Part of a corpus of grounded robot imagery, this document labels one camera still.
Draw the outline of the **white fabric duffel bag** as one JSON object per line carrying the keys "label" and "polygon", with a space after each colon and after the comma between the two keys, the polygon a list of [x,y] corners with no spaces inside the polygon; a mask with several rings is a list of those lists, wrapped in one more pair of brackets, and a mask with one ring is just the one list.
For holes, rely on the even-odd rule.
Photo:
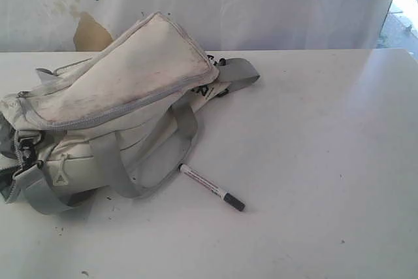
{"label": "white fabric duffel bag", "polygon": [[1,100],[1,196],[55,214],[96,189],[145,198],[183,165],[207,102],[255,83],[243,58],[215,60],[160,12],[95,56]]}

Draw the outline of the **white marker with black cap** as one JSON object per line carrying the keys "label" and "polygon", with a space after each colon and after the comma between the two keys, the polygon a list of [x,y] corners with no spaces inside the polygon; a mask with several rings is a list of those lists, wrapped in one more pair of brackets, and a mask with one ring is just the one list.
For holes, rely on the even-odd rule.
{"label": "white marker with black cap", "polygon": [[243,212],[246,205],[234,195],[230,194],[228,191],[222,189],[215,183],[211,182],[209,179],[200,175],[196,170],[192,169],[189,165],[182,163],[179,166],[179,170],[182,174],[190,177],[194,181],[198,182],[200,185],[204,186],[206,189],[211,191],[214,195],[218,196],[223,202],[227,203],[234,209],[239,212]]}

